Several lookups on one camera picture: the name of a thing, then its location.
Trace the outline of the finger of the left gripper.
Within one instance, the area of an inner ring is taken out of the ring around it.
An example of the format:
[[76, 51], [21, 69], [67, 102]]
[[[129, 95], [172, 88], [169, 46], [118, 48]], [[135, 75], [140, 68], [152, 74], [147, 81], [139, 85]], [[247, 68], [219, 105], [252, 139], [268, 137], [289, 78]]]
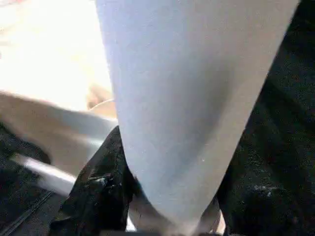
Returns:
[[51, 164], [50, 157], [37, 145], [27, 142], [0, 123], [0, 167], [3, 168], [14, 154], [21, 154], [45, 164]]

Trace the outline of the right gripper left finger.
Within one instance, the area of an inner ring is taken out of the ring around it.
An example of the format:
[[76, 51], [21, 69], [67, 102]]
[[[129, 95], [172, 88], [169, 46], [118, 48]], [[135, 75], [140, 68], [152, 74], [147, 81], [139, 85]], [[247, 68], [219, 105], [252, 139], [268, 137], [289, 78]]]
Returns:
[[50, 232], [125, 231], [133, 184], [116, 126], [80, 172]]

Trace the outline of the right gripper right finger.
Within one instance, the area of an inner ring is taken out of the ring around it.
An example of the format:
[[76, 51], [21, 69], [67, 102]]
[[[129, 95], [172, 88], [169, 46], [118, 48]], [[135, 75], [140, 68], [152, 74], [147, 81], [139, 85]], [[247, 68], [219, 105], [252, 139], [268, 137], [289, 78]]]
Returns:
[[245, 130], [217, 192], [232, 236], [312, 236], [315, 208], [283, 142]]

